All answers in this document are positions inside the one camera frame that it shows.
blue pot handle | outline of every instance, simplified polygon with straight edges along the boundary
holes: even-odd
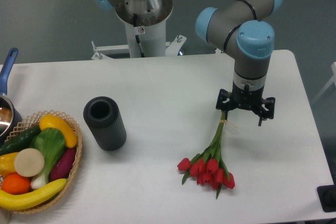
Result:
[[[12,48],[8,53],[8,56],[0,72],[0,94],[7,94],[7,81],[9,73],[11,72],[18,53],[19,50],[17,48]]]

gray floor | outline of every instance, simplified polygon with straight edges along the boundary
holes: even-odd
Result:
[[[214,48],[194,31],[195,20],[205,7],[225,8],[233,0],[173,2],[167,40],[182,34],[187,37],[185,54],[211,53]],[[310,101],[332,76],[330,66],[336,61],[335,13],[336,0],[284,0],[282,7],[266,19],[275,29],[276,49],[289,49],[296,55]],[[11,47],[20,50],[17,63],[89,60],[92,40],[96,46],[127,43],[115,13],[100,10],[92,0],[0,0],[0,64]],[[335,101],[336,92],[330,92],[312,106],[333,175]]]

orange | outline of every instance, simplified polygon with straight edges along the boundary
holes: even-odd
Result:
[[[17,173],[10,174],[2,181],[1,190],[14,195],[28,193],[30,180]]]

red tulip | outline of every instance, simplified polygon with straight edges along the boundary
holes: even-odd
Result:
[[[203,173],[202,176],[203,176],[204,183],[208,183],[208,182],[210,182],[210,180],[212,179],[211,174],[208,173],[208,172]]]
[[[218,168],[217,171],[214,173],[214,181],[217,183],[223,183],[224,181],[224,171],[222,168]]]
[[[199,185],[202,185],[202,186],[204,186],[205,185],[205,182],[204,182],[204,178],[203,178],[203,174],[199,174],[198,176],[197,176],[197,184]]]
[[[229,173],[230,175],[230,181],[227,180],[226,176],[224,176],[223,184],[230,189],[233,189],[236,184],[235,184],[235,179],[233,178],[232,173]]]
[[[182,161],[177,165],[178,170],[188,170],[190,169],[191,165],[190,165],[190,160],[185,157],[184,159],[182,159]]]
[[[198,164],[195,163],[190,168],[190,176],[196,177],[198,175]]]
[[[218,170],[218,162],[216,159],[212,158],[206,163],[206,170],[209,173],[214,173]]]
[[[200,158],[198,161],[197,161],[197,165],[198,165],[198,173],[199,174],[202,174],[202,173],[205,173],[205,164],[204,164],[204,160],[202,158]]]
[[[217,190],[219,188],[220,183],[216,182],[214,179],[211,179],[210,185],[213,189]]]

bok choy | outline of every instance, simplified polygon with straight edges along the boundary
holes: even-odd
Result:
[[[39,150],[45,159],[42,171],[33,177],[30,184],[36,190],[49,183],[49,174],[64,152],[65,138],[60,130],[46,128],[32,140],[30,147]]]

